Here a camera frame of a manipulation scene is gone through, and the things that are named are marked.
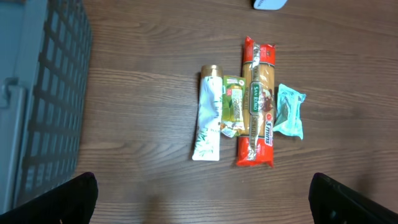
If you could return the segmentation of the green snack packet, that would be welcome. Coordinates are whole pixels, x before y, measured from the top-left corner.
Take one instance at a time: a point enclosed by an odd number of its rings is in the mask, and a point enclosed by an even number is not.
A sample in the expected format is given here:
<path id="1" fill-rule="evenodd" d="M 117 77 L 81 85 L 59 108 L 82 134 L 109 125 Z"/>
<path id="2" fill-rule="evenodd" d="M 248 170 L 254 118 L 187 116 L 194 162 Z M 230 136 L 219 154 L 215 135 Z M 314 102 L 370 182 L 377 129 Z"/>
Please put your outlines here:
<path id="1" fill-rule="evenodd" d="M 240 135 L 244 131 L 243 98 L 246 79 L 225 75 L 223 77 L 223 109 L 221 117 L 221 133 L 229 138 Z"/>

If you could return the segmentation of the white tube with gold cap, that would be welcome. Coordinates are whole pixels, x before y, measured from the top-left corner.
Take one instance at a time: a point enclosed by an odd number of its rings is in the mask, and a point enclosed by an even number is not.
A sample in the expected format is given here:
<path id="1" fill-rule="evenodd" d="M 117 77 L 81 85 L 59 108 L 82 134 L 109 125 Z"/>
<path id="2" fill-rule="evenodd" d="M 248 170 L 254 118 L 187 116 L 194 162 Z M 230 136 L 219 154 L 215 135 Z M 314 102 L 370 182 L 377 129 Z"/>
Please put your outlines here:
<path id="1" fill-rule="evenodd" d="M 219 65 L 201 68 L 194 161 L 220 159 L 223 69 Z"/>

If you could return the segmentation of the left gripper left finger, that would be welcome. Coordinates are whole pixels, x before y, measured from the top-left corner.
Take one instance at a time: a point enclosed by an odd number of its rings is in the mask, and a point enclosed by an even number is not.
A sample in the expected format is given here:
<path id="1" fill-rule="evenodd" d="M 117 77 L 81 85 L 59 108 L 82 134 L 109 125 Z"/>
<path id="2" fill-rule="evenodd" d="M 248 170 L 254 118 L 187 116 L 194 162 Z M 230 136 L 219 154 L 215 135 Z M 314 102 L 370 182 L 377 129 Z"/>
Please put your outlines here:
<path id="1" fill-rule="evenodd" d="M 85 172 L 1 215 L 1 223 L 89 223 L 98 198 L 94 173 Z"/>

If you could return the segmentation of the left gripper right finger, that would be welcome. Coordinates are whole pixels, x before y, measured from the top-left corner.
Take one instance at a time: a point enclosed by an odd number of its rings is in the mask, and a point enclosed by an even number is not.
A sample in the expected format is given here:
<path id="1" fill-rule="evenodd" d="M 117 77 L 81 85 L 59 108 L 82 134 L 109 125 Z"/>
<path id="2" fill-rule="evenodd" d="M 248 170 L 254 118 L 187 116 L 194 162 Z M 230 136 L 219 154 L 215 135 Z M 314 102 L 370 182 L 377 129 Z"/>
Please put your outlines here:
<path id="1" fill-rule="evenodd" d="M 315 224 L 397 224 L 397 214 L 329 176 L 317 172 L 308 195 Z"/>

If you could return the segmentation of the orange spaghetti packet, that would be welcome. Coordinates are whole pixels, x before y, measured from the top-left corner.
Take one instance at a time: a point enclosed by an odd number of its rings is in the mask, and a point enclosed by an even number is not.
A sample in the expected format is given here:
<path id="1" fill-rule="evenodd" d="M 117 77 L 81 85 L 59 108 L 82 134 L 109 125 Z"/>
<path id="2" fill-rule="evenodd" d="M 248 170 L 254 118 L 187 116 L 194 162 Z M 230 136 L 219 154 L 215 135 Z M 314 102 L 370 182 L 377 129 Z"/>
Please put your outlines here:
<path id="1" fill-rule="evenodd" d="M 244 130 L 238 137 L 237 166 L 274 165 L 275 47 L 244 41 L 242 77 Z"/>

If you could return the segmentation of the teal packet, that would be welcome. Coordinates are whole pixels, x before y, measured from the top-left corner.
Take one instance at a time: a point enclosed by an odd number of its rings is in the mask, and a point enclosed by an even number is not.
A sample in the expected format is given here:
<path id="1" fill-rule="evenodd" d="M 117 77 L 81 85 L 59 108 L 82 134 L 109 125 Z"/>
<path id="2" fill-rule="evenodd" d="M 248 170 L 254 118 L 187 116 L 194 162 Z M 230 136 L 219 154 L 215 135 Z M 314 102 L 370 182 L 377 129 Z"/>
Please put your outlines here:
<path id="1" fill-rule="evenodd" d="M 280 84 L 277 93 L 277 116 L 274 132 L 303 140 L 303 124 L 300 107 L 306 94 L 300 93 L 285 84 Z"/>

